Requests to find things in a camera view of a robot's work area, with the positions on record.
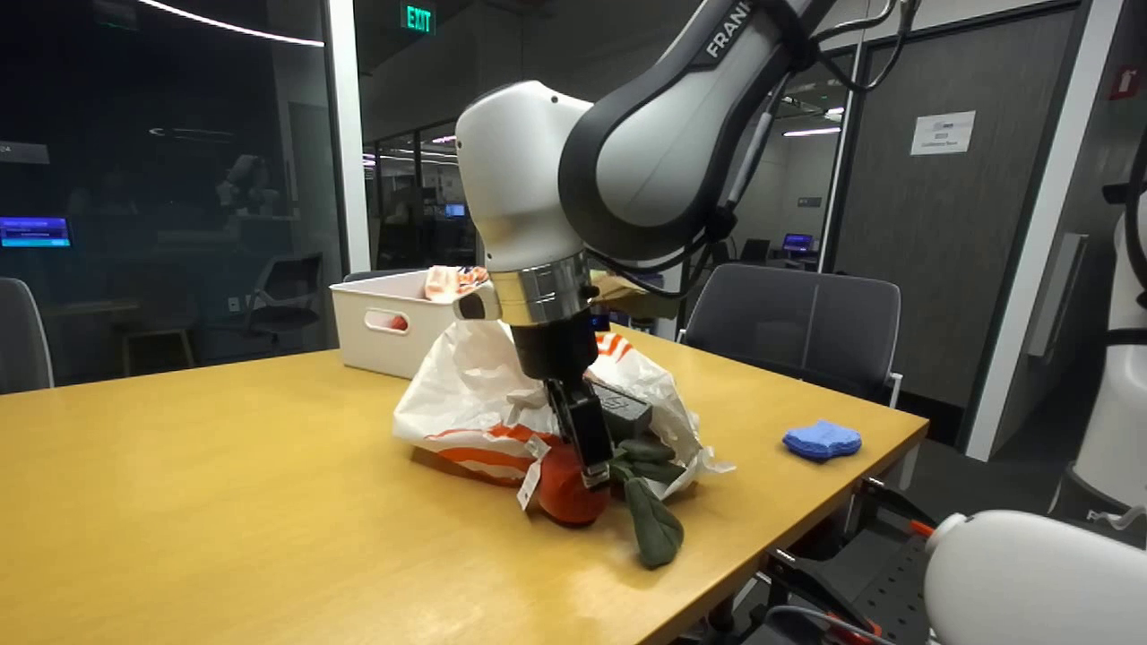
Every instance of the wooden table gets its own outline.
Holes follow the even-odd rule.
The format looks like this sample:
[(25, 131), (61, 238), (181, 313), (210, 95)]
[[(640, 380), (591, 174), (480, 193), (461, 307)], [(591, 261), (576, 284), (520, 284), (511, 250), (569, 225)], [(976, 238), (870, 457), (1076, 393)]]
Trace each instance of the wooden table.
[[(640, 570), (625, 504), (591, 532), (392, 439), (405, 380), (299, 354), (0, 398), (0, 641), (663, 641), (925, 430), (925, 421), (627, 335), (738, 469), (672, 502)], [(862, 452), (809, 467), (781, 430)]]

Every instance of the cardboard box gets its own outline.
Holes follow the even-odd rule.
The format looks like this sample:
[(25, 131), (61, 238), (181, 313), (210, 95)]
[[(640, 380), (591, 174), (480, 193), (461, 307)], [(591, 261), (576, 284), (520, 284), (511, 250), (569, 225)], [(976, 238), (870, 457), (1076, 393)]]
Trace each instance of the cardboard box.
[(473, 301), (435, 304), (422, 298), (428, 273), (393, 273), (330, 284), (338, 347), (349, 366), (416, 377), (422, 354), (454, 321), (497, 321), (491, 286)]

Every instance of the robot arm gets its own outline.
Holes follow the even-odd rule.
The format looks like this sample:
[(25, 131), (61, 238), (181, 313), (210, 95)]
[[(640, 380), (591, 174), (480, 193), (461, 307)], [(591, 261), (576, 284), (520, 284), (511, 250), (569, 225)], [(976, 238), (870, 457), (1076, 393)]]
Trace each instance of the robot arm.
[(543, 380), (583, 482), (608, 478), (583, 250), (663, 261), (730, 231), (767, 97), (818, 61), (833, 0), (704, 0), (668, 53), (598, 103), (542, 84), (497, 90), (457, 119), (461, 190), (522, 374)]

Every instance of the white plastic bag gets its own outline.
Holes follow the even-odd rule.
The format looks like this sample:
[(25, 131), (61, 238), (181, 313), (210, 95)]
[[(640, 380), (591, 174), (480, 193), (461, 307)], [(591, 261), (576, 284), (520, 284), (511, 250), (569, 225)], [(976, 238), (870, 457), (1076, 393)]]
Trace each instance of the white plastic bag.
[[(721, 473), (713, 452), (695, 439), (672, 377), (620, 335), (598, 336), (591, 380), (653, 407), (653, 434), (676, 457), (684, 473), (656, 491), (680, 491), (699, 473)], [(542, 380), (522, 377), (511, 336), (497, 321), (457, 321), (428, 353), (418, 374), (393, 408), (393, 434), (469, 473), (520, 484), (529, 469), (529, 441), (559, 439)]]

